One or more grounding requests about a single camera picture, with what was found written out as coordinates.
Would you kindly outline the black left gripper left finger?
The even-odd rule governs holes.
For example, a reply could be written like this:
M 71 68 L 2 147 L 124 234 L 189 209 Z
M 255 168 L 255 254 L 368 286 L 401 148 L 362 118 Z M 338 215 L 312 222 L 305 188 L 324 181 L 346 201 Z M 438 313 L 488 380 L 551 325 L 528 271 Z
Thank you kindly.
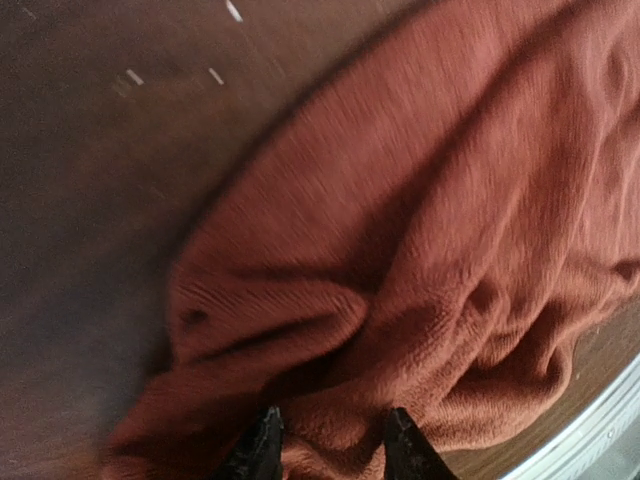
M 278 407 L 263 410 L 236 441 L 214 480 L 276 480 L 283 478 L 283 421 Z

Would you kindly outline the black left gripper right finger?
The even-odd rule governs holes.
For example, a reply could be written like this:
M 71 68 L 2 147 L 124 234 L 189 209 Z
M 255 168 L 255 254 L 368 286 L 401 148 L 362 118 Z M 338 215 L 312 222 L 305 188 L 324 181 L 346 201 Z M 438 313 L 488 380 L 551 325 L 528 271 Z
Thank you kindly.
M 385 480 L 455 480 L 404 408 L 390 411 L 385 424 Z

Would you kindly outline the dark red towel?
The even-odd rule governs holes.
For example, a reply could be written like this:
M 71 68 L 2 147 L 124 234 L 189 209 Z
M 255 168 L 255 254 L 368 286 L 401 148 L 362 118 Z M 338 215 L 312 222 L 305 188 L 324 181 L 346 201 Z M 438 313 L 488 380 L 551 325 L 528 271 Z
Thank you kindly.
M 378 479 L 405 407 L 517 435 L 639 293 L 639 5 L 444 1 L 317 91 L 172 269 L 173 362 L 108 479 L 199 479 L 281 408 L 288 479 Z

